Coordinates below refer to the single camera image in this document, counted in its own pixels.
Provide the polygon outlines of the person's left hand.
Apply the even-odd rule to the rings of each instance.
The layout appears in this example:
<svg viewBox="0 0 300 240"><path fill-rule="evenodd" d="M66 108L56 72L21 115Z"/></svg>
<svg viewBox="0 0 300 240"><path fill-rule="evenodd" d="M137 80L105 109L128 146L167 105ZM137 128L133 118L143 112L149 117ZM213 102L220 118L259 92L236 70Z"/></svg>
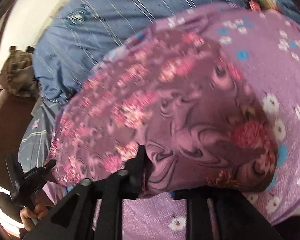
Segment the person's left hand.
<svg viewBox="0 0 300 240"><path fill-rule="evenodd" d="M48 215L50 208L54 206L44 191L38 191L34 201L33 209L25 207L20 211L20 218L27 232L34 228L33 219L42 220Z"/></svg>

